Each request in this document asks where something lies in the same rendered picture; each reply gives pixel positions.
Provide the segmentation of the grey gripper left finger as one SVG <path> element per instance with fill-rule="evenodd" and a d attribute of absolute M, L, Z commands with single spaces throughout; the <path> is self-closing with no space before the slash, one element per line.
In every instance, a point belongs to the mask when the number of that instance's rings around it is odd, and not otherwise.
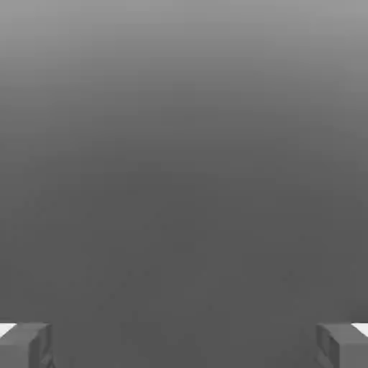
<path fill-rule="evenodd" d="M 0 322 L 0 368 L 55 368 L 52 324 Z"/>

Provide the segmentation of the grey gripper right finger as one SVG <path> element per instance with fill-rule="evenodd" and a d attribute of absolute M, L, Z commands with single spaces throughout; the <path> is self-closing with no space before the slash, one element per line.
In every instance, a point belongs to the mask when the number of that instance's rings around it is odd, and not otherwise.
<path fill-rule="evenodd" d="M 320 368 L 368 368 L 368 323 L 318 323 Z"/>

